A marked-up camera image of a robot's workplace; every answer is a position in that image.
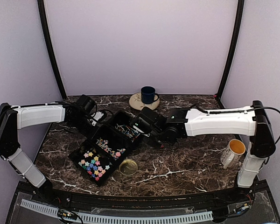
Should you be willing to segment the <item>black three-compartment candy tray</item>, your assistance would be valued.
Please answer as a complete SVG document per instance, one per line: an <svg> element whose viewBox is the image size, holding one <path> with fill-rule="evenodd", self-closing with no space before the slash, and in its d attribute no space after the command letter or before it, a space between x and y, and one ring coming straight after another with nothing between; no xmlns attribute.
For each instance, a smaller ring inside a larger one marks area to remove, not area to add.
<svg viewBox="0 0 280 224"><path fill-rule="evenodd" d="M127 112L116 112L69 155L77 168L98 186L103 185L140 144L143 136L132 128L131 122Z"/></svg>

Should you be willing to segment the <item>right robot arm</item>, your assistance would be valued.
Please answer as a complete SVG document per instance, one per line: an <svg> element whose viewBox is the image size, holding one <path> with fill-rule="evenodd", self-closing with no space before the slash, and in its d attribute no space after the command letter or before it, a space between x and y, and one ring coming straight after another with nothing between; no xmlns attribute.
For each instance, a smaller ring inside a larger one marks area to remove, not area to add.
<svg viewBox="0 0 280 224"><path fill-rule="evenodd" d="M229 199L238 203L247 194L265 160L276 151L279 141L273 136L271 122L262 102L233 109L203 110L196 105L172 110L164 117L144 107L132 122L134 129L156 141L175 144L180 138L208 134L237 134L250 138L248 152L237 176L237 186Z"/></svg>

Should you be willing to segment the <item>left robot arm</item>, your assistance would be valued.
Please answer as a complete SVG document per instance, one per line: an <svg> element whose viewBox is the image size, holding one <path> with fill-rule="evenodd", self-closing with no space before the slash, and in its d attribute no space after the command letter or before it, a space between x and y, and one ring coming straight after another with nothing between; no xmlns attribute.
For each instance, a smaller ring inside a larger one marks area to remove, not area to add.
<svg viewBox="0 0 280 224"><path fill-rule="evenodd" d="M89 137L103 121L105 112L96 102L82 95L75 102L55 101L34 105L0 105L0 158L7 161L15 171L38 190L38 196L46 203L56 200L56 192L50 181L36 167L20 143L21 132L34 131L51 124L67 123L82 135Z"/></svg>

